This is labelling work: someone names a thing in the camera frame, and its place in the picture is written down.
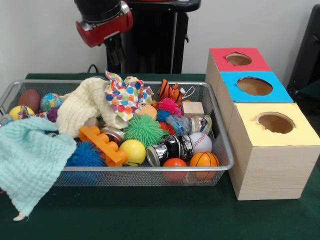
black cable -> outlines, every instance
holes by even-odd
[[[88,68],[88,71],[86,71],[87,73],[90,73],[91,69],[94,68],[96,73],[99,73],[98,68],[96,65],[91,64]]]

red box top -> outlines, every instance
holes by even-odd
[[[220,72],[271,72],[264,57],[253,47],[211,48]]]

green spiky ball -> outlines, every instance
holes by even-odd
[[[131,118],[124,130],[125,140],[138,140],[145,147],[158,144],[161,138],[168,134],[160,128],[158,121],[155,121],[155,119],[147,114],[136,115]]]

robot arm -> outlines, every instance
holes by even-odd
[[[129,6],[120,0],[74,0],[82,19],[76,29],[89,47],[105,44],[112,65],[125,59],[121,34],[133,26]]]

yellow box top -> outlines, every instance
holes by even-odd
[[[235,105],[253,146],[320,145],[320,138],[296,103]]]

